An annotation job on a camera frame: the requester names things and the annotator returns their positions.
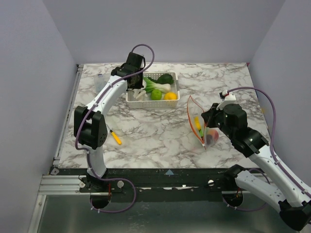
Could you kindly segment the yellow toy lemon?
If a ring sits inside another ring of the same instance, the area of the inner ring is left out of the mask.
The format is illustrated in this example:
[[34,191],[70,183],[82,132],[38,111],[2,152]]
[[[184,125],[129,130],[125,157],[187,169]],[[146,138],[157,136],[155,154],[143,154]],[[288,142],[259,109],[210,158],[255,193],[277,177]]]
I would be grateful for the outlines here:
[[174,92],[169,92],[164,95],[164,100],[176,100],[178,96]]

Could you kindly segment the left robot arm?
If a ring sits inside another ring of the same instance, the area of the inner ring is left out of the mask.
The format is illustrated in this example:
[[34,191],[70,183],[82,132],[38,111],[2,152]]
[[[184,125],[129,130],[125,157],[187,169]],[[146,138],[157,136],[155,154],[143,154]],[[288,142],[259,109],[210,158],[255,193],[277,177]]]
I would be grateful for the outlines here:
[[86,151],[87,173],[93,177],[91,186],[98,192],[107,188],[103,175],[106,165],[103,144],[108,136],[105,117],[116,100],[130,87],[142,87],[145,58],[130,52],[127,60],[110,73],[109,80],[99,94],[85,107],[74,110],[74,136],[77,150]]

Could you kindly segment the white perforated plastic basket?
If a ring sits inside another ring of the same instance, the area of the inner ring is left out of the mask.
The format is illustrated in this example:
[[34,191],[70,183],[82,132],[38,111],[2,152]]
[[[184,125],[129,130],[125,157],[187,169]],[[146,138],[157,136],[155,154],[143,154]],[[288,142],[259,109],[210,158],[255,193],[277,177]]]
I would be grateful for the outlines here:
[[144,78],[152,78],[157,80],[161,75],[171,75],[173,83],[170,84],[168,94],[161,93],[161,99],[155,98],[152,100],[151,92],[144,90],[132,90],[126,93],[126,102],[132,109],[167,109],[175,108],[180,100],[179,82],[176,72],[147,72],[143,74]]

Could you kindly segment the toy peach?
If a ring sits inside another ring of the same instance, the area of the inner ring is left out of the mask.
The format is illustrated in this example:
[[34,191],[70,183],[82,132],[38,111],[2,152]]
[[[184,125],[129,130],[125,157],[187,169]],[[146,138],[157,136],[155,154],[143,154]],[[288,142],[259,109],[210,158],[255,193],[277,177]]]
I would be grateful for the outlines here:
[[210,134],[214,141],[217,141],[219,138],[219,133],[215,129],[209,129],[208,134]]

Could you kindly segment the lime green toy fruit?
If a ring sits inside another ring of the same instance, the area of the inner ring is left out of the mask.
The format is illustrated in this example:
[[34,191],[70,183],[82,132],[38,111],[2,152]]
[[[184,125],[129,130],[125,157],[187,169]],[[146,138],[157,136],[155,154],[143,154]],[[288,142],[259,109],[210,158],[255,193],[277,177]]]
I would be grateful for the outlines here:
[[162,92],[160,90],[154,89],[151,92],[150,98],[152,101],[159,101],[162,99]]

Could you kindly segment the yellow toy corn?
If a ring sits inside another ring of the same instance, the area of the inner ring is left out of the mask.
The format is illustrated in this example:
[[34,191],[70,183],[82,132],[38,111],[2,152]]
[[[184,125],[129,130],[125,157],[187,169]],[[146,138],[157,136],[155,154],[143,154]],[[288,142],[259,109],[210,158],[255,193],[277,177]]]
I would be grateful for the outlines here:
[[199,117],[198,116],[196,116],[195,118],[194,118],[194,122],[195,122],[195,126],[196,126],[196,128],[197,128],[197,130],[201,130],[201,124],[200,124],[200,121],[199,121]]

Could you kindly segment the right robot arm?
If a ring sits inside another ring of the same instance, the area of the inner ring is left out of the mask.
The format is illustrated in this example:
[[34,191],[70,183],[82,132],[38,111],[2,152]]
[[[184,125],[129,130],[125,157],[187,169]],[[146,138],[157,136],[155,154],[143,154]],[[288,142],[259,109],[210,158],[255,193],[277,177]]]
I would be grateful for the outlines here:
[[302,230],[311,220],[311,188],[300,180],[273,153],[272,144],[258,131],[248,127],[247,113],[238,104],[228,104],[222,110],[215,103],[201,114],[210,128],[219,128],[232,146],[255,163],[273,181],[273,185],[235,165],[224,177],[229,190],[245,189],[273,207],[293,230]]

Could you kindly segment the clear orange zip bag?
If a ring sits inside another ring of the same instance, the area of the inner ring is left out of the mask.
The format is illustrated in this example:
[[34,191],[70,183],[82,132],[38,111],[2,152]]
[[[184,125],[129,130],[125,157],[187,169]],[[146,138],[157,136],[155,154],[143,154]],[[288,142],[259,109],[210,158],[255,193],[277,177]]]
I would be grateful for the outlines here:
[[[187,115],[188,115],[189,124],[190,124],[191,130],[193,131],[194,135],[198,138],[198,140],[200,141],[202,146],[205,149],[207,149],[207,148],[213,146],[218,140],[214,141],[210,145],[206,144],[206,135],[208,134],[208,131],[210,128],[205,125],[204,120],[201,117],[201,114],[203,112],[204,112],[204,109],[202,108],[202,106],[190,95],[188,98],[188,101],[187,101]],[[196,116],[199,117],[201,129],[204,130],[204,136],[203,137],[200,137],[199,131],[197,130],[197,128],[195,126],[194,118]]]

